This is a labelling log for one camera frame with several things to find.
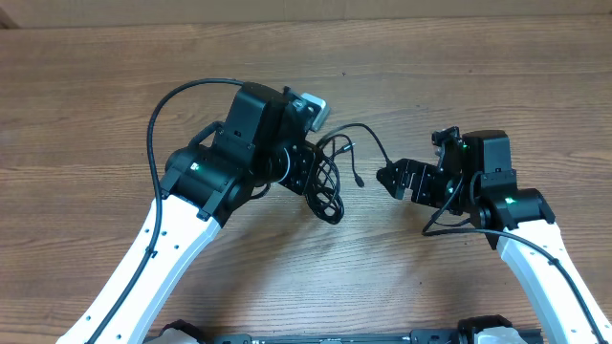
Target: white arm link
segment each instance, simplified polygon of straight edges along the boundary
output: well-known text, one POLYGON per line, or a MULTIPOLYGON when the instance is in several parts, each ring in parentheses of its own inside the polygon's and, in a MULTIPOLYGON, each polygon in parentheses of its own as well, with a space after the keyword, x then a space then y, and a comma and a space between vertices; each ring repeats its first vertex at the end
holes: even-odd
MULTIPOLYGON (((574 267, 557 224, 549 225, 544 220, 530 221, 518 224, 518 229, 505 231, 531 241, 558 258, 576 283, 603 337, 610 342, 610 322, 574 267)), ((597 343, 576 296, 555 266, 549 265, 541 254, 513 239, 500 237, 497 250, 527 293, 551 344, 597 343)))
MULTIPOLYGON (((210 217, 196 217, 198 208, 175 196, 163 200, 163 217, 154 258, 108 323, 96 343, 142 343, 153 320, 187 267, 221 228, 210 217)), ((155 224, 155 201, 134 244, 113 272, 89 310, 57 343, 85 343, 119 298, 149 245, 155 224)))

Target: black metal base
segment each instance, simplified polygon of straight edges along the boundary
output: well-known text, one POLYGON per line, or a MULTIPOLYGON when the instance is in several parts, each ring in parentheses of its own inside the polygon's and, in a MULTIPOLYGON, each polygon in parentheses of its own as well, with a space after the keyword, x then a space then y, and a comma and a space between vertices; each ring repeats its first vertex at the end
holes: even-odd
MULTIPOLYGON (((527 344, 543 344, 540 330, 518 330, 527 344)), ((406 333, 391 334, 320 334, 320 335, 283 335, 250 336, 248 334, 228 334, 214 337, 208 344, 468 344, 458 330, 413 330, 406 333)))

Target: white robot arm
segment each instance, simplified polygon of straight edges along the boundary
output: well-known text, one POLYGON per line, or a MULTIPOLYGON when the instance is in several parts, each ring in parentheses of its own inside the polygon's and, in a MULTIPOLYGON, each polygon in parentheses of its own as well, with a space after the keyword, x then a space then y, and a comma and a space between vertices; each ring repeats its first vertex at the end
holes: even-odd
MULTIPOLYGON (((557 224, 535 220, 519 223, 517 229, 506 231, 542 247, 559 260, 578 288, 603 338, 611 341, 610 322, 574 267, 557 224)), ((525 290, 550 343, 598 342, 570 285, 546 257, 505 237, 499 239, 497 251, 525 290)))
POLYGON ((610 323, 572 264, 552 209, 537 190, 517 188, 506 133, 461 136, 451 127, 434 132, 431 141, 439 147, 437 165, 401 159, 377 174, 394 198, 401 200, 409 188, 413 203, 438 208, 423 235, 486 234, 527 293, 550 343, 612 340, 610 323), (446 210, 470 217, 458 224, 437 223, 446 210), (428 231, 433 224, 475 228, 428 231))
POLYGON ((319 153, 321 148, 306 141, 306 136, 321 127, 329 112, 326 102, 318 97, 299 96, 289 87, 280 93, 235 79, 195 80, 165 96, 147 131, 156 196, 153 205, 102 292, 57 342, 142 343, 189 264, 235 209, 265 195, 270 183, 299 195, 311 192, 305 187, 324 157, 319 153), (187 147, 174 152, 160 181, 152 148, 157 115, 176 94, 211 83, 240 86, 225 123, 212 123, 187 147), (210 147, 200 144, 212 134, 210 147), (252 195, 255 187, 264 185, 262 193, 252 195))
MULTIPOLYGON (((197 217, 195 205, 170 196, 164 203, 161 235, 155 252, 115 316, 103 329, 97 343, 140 344, 177 282, 195 257, 217 235, 219 223, 212 217, 197 217)), ((155 225, 155 201, 117 269, 94 303, 76 324, 59 338, 58 344, 86 343, 115 304, 139 265, 155 225)))

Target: black cable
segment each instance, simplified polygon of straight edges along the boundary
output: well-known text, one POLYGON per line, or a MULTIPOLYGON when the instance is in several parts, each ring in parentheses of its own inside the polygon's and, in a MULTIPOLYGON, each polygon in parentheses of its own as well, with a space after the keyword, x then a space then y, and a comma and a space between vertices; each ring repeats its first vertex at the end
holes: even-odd
POLYGON ((202 129, 198 134, 196 134, 193 139, 189 142, 188 146, 193 147, 202 143, 203 140, 206 140, 207 137, 212 135, 217 129, 223 126, 223 122, 220 120, 214 121, 213 123, 207 125, 206 128, 202 129))
POLYGON ((423 235, 437 236, 437 235, 444 235, 444 234, 467 234, 467 233, 490 234, 490 235, 496 235, 500 237, 506 237, 509 239, 513 239, 529 248, 532 248, 533 250, 537 251, 539 254, 543 255, 546 259, 548 259, 548 264, 554 265, 555 267, 557 267, 558 271, 561 273, 563 278, 565 278, 565 281, 567 282, 570 289, 576 296, 576 300, 578 301, 580 308, 582 309, 582 312, 584 312, 584 316, 586 317, 586 320, 589 323, 589 326, 591 327, 591 329, 593 330, 593 334, 597 338, 598 342, 600 344, 608 344, 608 342, 603 338, 603 335, 601 334, 601 331, 598 328, 597 323, 595 322, 595 319, 593 318, 593 314, 591 314, 588 307, 586 306, 586 302, 584 301, 584 298, 580 294, 580 291, 578 290, 576 283, 572 279, 572 276, 570 276, 567 270, 561 265, 561 262, 557 258, 555 258, 552 254, 548 253, 546 249, 539 247, 538 245, 530 242, 527 239, 521 238, 518 235, 514 235, 512 233, 508 233, 504 231, 491 230, 491 229, 478 229, 478 228, 442 229, 442 230, 436 230, 432 232, 424 232, 423 235))
POLYGON ((361 127, 365 130, 368 131, 368 133, 370 133, 370 135, 372 136, 372 138, 374 138, 374 140, 376 141, 376 143, 379 145, 379 148, 381 149, 382 155, 384 156, 384 160, 386 161, 387 164, 393 163, 393 161, 391 161, 389 159, 389 157, 386 155, 386 152, 384 151, 384 147, 383 144, 381 143, 381 141, 379 140, 379 137, 376 136, 376 134, 374 133, 374 131, 372 129, 370 129, 369 126, 363 124, 363 123, 349 123, 349 124, 344 124, 341 125, 340 127, 332 130, 331 132, 327 133, 327 135, 325 135, 324 137, 321 138, 321 140, 319 140, 317 142, 317 147, 319 147, 319 145, 328 140, 331 136, 333 136, 334 134, 336 134, 337 132, 339 132, 340 130, 344 130, 346 128, 352 128, 352 127, 361 127))
POLYGON ((442 213, 448 209, 452 201, 454 201, 454 199, 457 198, 457 195, 459 195, 461 186, 463 186, 463 175, 461 175, 459 182, 455 185, 454 190, 452 190, 452 194, 450 194, 450 197, 448 197, 447 202, 444 203, 440 209, 436 210, 433 215, 431 215, 429 222, 427 222, 427 224, 423 227, 423 230, 421 231, 422 233, 425 234, 431 225, 433 225, 440 218, 440 215, 442 215, 442 213))
POLYGON ((266 187, 264 187, 264 189, 259 192, 258 194, 252 195, 249 200, 258 200, 264 196, 266 196, 266 194, 268 194, 268 191, 270 191, 270 183, 266 184, 266 187))
POLYGON ((470 181, 470 203, 471 205, 476 206, 476 200, 474 199, 474 186, 476 184, 476 178, 478 178, 478 176, 482 175, 483 172, 482 171, 477 171, 476 173, 473 174, 473 176, 471 176, 471 181, 470 181))
POLYGON ((342 198, 339 196, 339 171, 338 167, 330 159, 330 157, 323 155, 322 160, 324 164, 318 167, 316 177, 309 183, 309 185, 306 186, 304 196, 306 198, 306 203, 319 219, 331 225, 336 225, 344 216, 344 203, 342 202, 342 198), (335 181, 332 179, 331 174, 325 171, 326 165, 329 165, 330 172, 332 172, 335 176, 335 181), (325 176, 323 181, 319 177, 320 174, 325 176), (328 214, 326 212, 327 210, 331 210, 332 213, 328 214))
POLYGON ((438 226, 446 226, 446 227, 459 227, 459 226, 465 226, 465 225, 469 224, 469 223, 470 223, 470 218, 467 218, 467 219, 465 219, 465 220, 463 220, 463 221, 460 221, 460 222, 458 222, 458 223, 456 223, 456 224, 440 224, 440 223, 439 223, 439 222, 437 222, 437 221, 434 221, 433 223, 434 223, 434 224, 436 224, 436 225, 438 225, 438 226))
POLYGON ((347 135, 338 134, 339 131, 351 127, 361 127, 367 130, 379 145, 387 165, 393 163, 386 155, 383 144, 376 136, 374 131, 363 123, 350 123, 342 125, 327 133, 327 135, 323 136, 323 138, 317 142, 316 147, 320 149, 321 152, 323 152, 325 147, 331 142, 332 155, 327 156, 325 153, 322 153, 321 163, 319 166, 317 166, 315 177, 310 181, 309 185, 306 186, 304 196, 306 197, 306 203, 311 210, 313 210, 313 213, 319 217, 319 219, 332 225, 339 223, 344 216, 344 204, 339 195, 340 179, 338 167, 336 166, 335 162, 336 156, 348 151, 351 152, 351 168, 353 170, 353 176, 355 177, 355 183, 359 187, 364 187, 363 179, 357 173, 357 169, 355 168, 354 143, 347 135), (348 143, 342 146, 339 150, 336 150, 336 139, 338 138, 345 139, 348 143))
POLYGON ((125 301, 125 298, 129 294, 129 292, 134 288, 134 285, 141 276, 142 271, 146 266, 146 263, 155 251, 155 244, 157 243, 157 238, 160 234, 160 227, 162 225, 162 187, 160 186, 160 178, 157 175, 157 166, 155 164, 155 157, 153 155, 153 126, 155 125, 155 120, 157 119, 158 114, 162 111, 164 105, 178 93, 193 86, 211 83, 224 83, 236 86, 242 86, 244 84, 243 81, 229 78, 206 78, 190 81, 184 85, 175 88, 169 94, 165 95, 165 97, 157 104, 155 110, 153 110, 153 114, 151 114, 151 119, 149 120, 149 125, 146 130, 146 156, 149 160, 149 169, 151 170, 151 178, 153 180, 153 190, 155 191, 155 225, 153 226, 153 234, 151 235, 151 241, 149 242, 149 246, 146 248, 146 252, 141 260, 141 263, 138 265, 138 268, 134 272, 134 275, 132 275, 132 278, 127 283, 127 286, 125 286, 125 289, 121 293, 120 297, 117 299, 117 301, 115 302, 111 310, 106 314, 106 316, 104 316, 104 319, 102 319, 92 336, 89 338, 89 340, 87 341, 88 344, 94 344, 96 340, 98 340, 98 337, 102 334, 102 332, 106 328, 106 325, 108 325, 115 313, 121 307, 123 301, 125 301))

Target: wooden table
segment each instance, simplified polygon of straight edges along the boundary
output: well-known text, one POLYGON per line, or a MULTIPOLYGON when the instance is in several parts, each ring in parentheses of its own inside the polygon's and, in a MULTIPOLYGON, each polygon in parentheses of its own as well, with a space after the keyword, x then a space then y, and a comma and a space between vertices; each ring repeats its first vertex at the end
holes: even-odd
MULTIPOLYGON (((324 129, 366 122, 393 160, 435 161, 435 129, 506 130, 519 186, 545 195, 612 316, 612 16, 24 30, 0 32, 0 342, 55 342, 91 304, 153 198, 151 111, 212 76, 319 95, 324 129)), ((234 93, 170 101, 159 168, 234 93)), ((497 313, 538 327, 485 238, 422 237, 432 209, 393 200, 373 140, 350 135, 366 186, 339 159, 340 225, 275 186, 232 215, 153 331, 181 318, 209 334, 396 333, 497 313)))

